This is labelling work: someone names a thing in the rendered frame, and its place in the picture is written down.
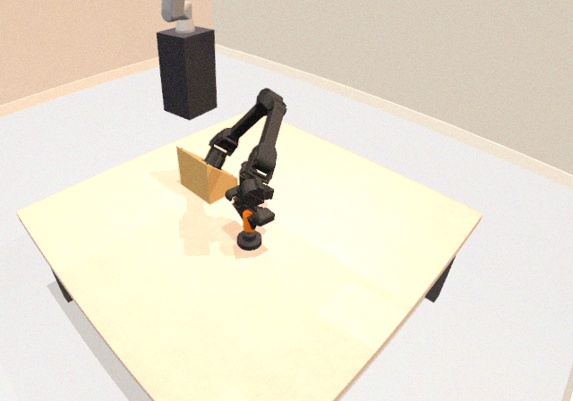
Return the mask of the orange knob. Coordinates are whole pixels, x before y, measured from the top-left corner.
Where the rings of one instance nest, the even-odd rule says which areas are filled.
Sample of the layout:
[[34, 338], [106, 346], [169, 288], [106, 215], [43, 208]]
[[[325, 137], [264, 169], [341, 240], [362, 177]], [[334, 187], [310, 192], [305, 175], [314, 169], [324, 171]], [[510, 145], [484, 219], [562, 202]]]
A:
[[249, 210], [246, 210], [243, 212], [243, 230], [247, 233], [251, 233], [254, 230], [251, 229], [249, 222], [247, 220], [247, 217], [249, 217], [252, 214], [252, 212], [250, 212]]

